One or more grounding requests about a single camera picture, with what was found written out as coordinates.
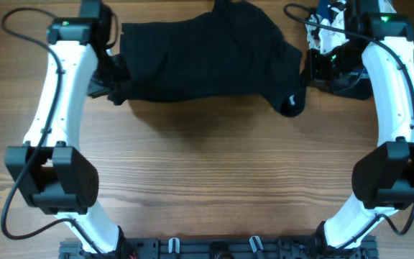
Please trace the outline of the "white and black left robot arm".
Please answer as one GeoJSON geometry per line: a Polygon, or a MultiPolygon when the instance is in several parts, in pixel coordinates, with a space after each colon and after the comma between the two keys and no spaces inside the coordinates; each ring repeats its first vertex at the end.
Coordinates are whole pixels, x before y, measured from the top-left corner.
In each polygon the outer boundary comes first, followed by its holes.
{"type": "Polygon", "coordinates": [[[33,122],[5,166],[12,193],[64,223],[78,237],[84,258],[135,258],[121,228],[98,202],[98,172],[81,154],[79,134],[87,97],[108,94],[129,75],[111,48],[118,19],[100,0],[83,1],[76,17],[53,17],[42,48],[47,73],[33,122]]]}

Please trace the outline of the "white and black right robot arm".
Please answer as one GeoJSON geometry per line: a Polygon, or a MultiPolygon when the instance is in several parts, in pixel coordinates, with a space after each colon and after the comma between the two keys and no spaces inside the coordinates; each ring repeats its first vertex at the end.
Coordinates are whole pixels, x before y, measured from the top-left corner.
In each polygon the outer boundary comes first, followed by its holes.
{"type": "Polygon", "coordinates": [[[377,147],[352,171],[352,195],[317,229],[312,253],[342,256],[393,214],[414,222],[414,31],[390,1],[320,1],[303,19],[309,44],[304,81],[352,99],[373,98],[377,147]]]}

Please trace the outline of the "black t-shirt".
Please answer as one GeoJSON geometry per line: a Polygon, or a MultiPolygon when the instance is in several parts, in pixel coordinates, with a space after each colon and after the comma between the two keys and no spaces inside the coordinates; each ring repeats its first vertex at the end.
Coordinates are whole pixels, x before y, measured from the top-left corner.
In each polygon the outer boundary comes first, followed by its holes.
{"type": "Polygon", "coordinates": [[[248,1],[215,1],[181,22],[123,24],[119,55],[129,79],[108,95],[115,105],[258,94],[285,117],[305,108],[301,51],[248,1]]]}

